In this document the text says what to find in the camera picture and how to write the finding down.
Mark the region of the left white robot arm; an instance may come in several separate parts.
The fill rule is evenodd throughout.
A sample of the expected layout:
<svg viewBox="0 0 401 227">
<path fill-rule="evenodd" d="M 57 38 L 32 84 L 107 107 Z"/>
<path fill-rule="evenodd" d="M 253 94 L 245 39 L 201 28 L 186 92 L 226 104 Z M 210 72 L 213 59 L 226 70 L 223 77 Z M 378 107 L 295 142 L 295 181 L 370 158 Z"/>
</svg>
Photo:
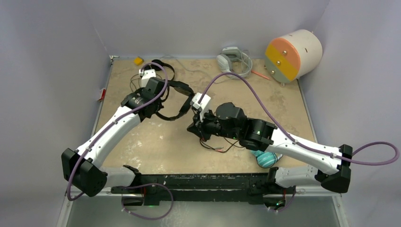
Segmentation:
<svg viewBox="0 0 401 227">
<path fill-rule="evenodd" d="M 145 87 L 124 98 L 108 122 L 88 141 L 63 151 L 61 163 L 69 201 L 84 194 L 93 197 L 115 186 L 122 186 L 128 193 L 140 190 L 141 180 L 135 168 L 104 168 L 103 163 L 126 134 L 161 109 L 160 98 L 167 87 L 167 79 L 150 78 Z"/>
</svg>

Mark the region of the black headset with microphone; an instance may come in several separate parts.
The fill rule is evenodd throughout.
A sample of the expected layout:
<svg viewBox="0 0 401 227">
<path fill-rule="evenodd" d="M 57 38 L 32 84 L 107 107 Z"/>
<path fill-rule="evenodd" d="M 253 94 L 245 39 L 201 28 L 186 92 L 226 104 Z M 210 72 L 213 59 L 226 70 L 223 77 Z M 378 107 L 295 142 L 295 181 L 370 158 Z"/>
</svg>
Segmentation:
<svg viewBox="0 0 401 227">
<path fill-rule="evenodd" d="M 160 112 L 156 112 L 156 116 L 164 121 L 175 121 L 179 118 L 183 117 L 188 113 L 195 93 L 193 89 L 186 83 L 181 81 L 172 81 L 168 82 L 168 91 L 170 89 L 174 89 L 173 96 L 170 98 L 170 101 L 166 100 L 167 104 L 167 113 L 172 114 L 173 110 L 178 110 L 178 113 L 174 116 L 165 116 Z"/>
</svg>

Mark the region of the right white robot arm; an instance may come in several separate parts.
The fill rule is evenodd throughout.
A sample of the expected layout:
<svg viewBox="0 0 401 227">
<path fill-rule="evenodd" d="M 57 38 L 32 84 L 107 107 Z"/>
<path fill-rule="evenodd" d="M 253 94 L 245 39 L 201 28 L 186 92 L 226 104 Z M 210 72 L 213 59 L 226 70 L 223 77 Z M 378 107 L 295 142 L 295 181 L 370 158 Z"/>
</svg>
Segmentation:
<svg viewBox="0 0 401 227">
<path fill-rule="evenodd" d="M 187 131 L 202 141 L 212 135 L 234 139 L 242 147 L 263 154 L 285 155 L 307 164 L 304 167 L 275 167 L 265 180 L 270 192 L 295 185 L 317 184 L 336 193 L 346 193 L 351 180 L 350 159 L 352 147 L 324 146 L 303 138 L 285 135 L 275 124 L 261 119 L 248 118 L 233 103 L 223 103 L 212 112 L 208 104 L 191 102 L 195 111 Z"/>
</svg>

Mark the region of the teal cat-ear headphones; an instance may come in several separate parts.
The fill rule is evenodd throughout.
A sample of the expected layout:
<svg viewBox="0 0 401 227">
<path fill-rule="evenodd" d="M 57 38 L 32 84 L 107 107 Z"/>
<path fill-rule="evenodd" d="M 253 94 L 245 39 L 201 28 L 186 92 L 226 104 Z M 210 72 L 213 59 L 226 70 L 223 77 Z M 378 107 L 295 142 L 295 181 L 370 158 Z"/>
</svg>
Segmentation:
<svg viewBox="0 0 401 227">
<path fill-rule="evenodd" d="M 282 154 L 276 154 L 268 151 L 250 151 L 255 156 L 257 165 L 261 168 L 270 168 L 274 166 L 282 157 Z"/>
</svg>

